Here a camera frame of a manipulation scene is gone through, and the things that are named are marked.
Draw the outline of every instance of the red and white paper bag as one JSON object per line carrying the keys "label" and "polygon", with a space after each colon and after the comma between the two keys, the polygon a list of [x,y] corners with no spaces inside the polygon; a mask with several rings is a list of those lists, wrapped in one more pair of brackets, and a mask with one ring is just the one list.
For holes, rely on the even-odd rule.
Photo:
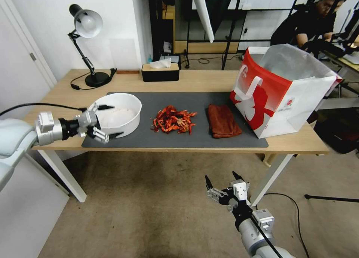
{"label": "red and white paper bag", "polygon": [[[246,50],[230,94],[258,138],[298,132],[336,79],[340,79],[298,48],[290,45],[270,48],[249,47]],[[277,74],[293,71],[294,75],[288,75],[289,79],[276,75],[261,67],[252,55],[261,58],[257,62]]]}

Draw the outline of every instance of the wooden table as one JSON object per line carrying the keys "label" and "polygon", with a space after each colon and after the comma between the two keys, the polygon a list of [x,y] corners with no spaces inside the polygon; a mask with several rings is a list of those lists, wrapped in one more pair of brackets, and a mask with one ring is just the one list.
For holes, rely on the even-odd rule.
{"label": "wooden table", "polygon": [[[336,57],[334,54],[322,51],[330,60],[332,60],[337,65],[342,66],[342,68],[339,70],[338,75],[342,78],[345,78],[345,75],[348,71],[355,72],[357,75],[359,74],[359,65],[352,64],[345,58],[339,58]],[[339,98],[328,98],[323,99],[321,103],[318,105],[317,109],[323,110],[323,109],[337,109],[337,108],[352,108],[352,107],[359,107],[359,98],[342,98],[341,95],[339,95]]]}
{"label": "wooden table", "polygon": [[[70,81],[87,73],[85,69],[71,70],[42,99],[42,102],[68,105],[72,107],[89,107],[95,100],[108,92],[226,92],[231,91],[237,71],[202,71],[181,70],[178,82],[142,81],[141,74],[115,74],[112,81],[93,90],[74,90]],[[87,88],[84,79],[76,82]],[[52,111],[54,118],[72,119],[78,112],[58,107],[35,106],[27,114],[25,121],[33,124],[41,111]],[[298,133],[267,138],[267,148],[82,148],[84,138],[73,137],[66,141],[56,141],[51,145],[36,146],[48,164],[54,169],[75,197],[84,202],[86,194],[60,160],[55,150],[89,150],[89,151],[158,151],[158,152],[197,152],[197,153],[275,153],[278,157],[273,162],[260,185],[253,191],[251,202],[256,205],[265,192],[278,177],[293,154],[325,154],[329,150],[313,131],[305,124]]]}

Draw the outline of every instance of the crayfish pile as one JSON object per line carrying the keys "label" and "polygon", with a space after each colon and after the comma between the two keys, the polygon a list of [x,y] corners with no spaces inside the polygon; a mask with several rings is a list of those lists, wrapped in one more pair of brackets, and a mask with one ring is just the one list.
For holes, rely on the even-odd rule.
{"label": "crayfish pile", "polygon": [[191,122],[191,117],[197,115],[197,112],[188,113],[187,110],[177,111],[177,109],[169,105],[157,113],[157,117],[153,119],[153,126],[155,132],[161,129],[164,133],[169,133],[173,130],[178,130],[178,133],[190,132],[192,134],[192,127],[195,126]]}

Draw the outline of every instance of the white bowl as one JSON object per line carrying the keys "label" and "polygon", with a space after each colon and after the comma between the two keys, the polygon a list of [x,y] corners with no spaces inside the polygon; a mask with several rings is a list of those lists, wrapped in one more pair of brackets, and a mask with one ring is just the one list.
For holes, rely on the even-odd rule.
{"label": "white bowl", "polygon": [[123,134],[116,136],[120,138],[132,133],[138,127],[142,103],[136,96],[128,93],[113,93],[97,99],[95,103],[115,107],[96,112],[101,131],[106,134],[123,132]]}

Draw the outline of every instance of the black shirt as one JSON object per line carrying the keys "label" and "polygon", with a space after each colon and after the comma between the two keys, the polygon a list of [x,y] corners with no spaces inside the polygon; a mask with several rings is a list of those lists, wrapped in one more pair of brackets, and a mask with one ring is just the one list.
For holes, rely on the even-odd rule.
{"label": "black shirt", "polygon": [[315,6],[311,10],[298,10],[289,16],[272,35],[270,44],[292,44],[297,45],[296,36],[307,34],[308,40],[315,35],[323,35],[333,32],[336,13],[324,18],[318,17]]}

